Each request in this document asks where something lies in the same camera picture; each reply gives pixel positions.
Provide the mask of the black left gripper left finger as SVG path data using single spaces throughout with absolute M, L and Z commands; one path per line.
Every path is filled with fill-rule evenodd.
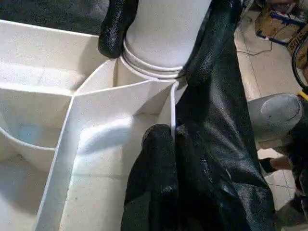
M 178 228 L 178 179 L 168 125 L 146 130 L 141 152 L 130 171 L 121 221 L 123 231 L 175 231 Z

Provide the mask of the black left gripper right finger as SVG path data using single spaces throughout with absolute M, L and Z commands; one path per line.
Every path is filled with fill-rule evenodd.
M 184 231 L 240 231 L 242 203 L 226 169 L 211 154 L 198 124 L 176 132 L 176 156 Z

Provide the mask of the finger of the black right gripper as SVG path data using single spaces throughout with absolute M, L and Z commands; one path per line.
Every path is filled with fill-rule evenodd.
M 126 32 L 136 17 L 137 8 L 137 0 L 109 1 L 98 40 L 102 55 L 112 59 L 121 55 Z
M 213 0 L 185 64 L 186 82 L 198 86 L 209 78 L 216 59 L 233 36 L 241 16 L 240 0 Z

